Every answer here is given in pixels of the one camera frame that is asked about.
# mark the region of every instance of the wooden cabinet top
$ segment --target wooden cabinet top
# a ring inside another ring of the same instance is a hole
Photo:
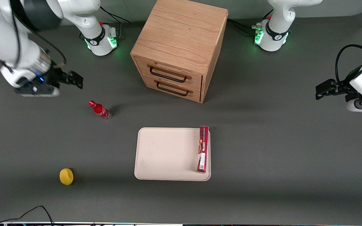
[[[227,9],[157,0],[131,55],[204,75],[226,25]]]

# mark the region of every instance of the wooden drawer cabinet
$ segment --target wooden drawer cabinet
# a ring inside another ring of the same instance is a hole
[[[228,11],[188,0],[157,0],[131,50],[145,85],[203,103]]]

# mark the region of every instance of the red box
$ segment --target red box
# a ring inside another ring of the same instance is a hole
[[[198,172],[206,172],[207,164],[207,145],[208,145],[209,127],[200,127],[199,151],[198,151]]]

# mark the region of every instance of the green indicator light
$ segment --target green indicator light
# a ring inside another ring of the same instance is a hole
[[[262,37],[263,37],[263,31],[257,34],[257,37],[255,38],[255,43],[257,44],[261,43]]]
[[[108,42],[110,43],[110,45],[111,45],[112,48],[117,47],[117,39],[107,37],[107,40],[108,40]]]
[[[288,36],[288,32],[286,33],[286,37],[284,38],[283,44],[286,43],[287,36]]]
[[[90,49],[89,43],[87,43],[86,39],[85,39],[85,42],[86,42],[87,48]]]

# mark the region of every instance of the gray wall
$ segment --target gray wall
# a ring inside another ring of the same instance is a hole
[[[260,18],[272,7],[267,0],[193,0],[229,10],[231,19]],[[101,0],[109,12],[130,21],[145,21],[156,0]],[[297,17],[342,17],[362,13],[362,0],[323,0],[316,6],[295,8]],[[103,22],[112,18],[99,10],[94,15]]]

